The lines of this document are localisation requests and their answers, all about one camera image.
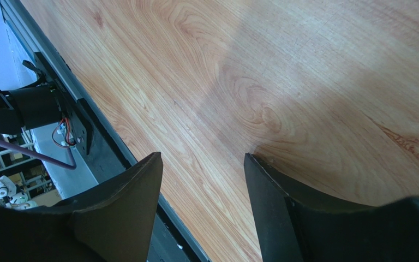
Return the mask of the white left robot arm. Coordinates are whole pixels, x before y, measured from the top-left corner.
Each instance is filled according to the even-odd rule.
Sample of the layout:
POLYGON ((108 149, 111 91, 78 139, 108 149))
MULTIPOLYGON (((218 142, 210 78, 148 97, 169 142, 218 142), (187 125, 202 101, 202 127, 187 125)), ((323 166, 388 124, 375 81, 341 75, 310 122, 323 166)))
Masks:
POLYGON ((49 75, 30 61, 22 65, 35 72, 37 80, 19 89, 0 90, 0 134, 15 135, 22 128, 58 122, 66 111, 65 97, 49 75))

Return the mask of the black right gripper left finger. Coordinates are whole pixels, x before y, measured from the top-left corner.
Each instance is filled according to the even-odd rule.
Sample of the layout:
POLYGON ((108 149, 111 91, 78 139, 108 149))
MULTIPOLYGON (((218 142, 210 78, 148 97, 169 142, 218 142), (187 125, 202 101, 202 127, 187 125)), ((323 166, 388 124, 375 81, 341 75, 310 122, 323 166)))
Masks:
POLYGON ((153 152, 125 172, 51 207, 27 211, 49 261, 146 261, 163 176, 153 152))

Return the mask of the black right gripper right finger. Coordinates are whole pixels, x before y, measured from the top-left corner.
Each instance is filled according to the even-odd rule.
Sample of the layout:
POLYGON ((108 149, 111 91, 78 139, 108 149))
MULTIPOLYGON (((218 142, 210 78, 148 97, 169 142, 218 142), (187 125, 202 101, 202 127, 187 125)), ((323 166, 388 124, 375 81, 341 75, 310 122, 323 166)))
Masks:
POLYGON ((244 173, 264 261, 403 261, 402 202, 371 207, 290 178, 247 153, 244 173))

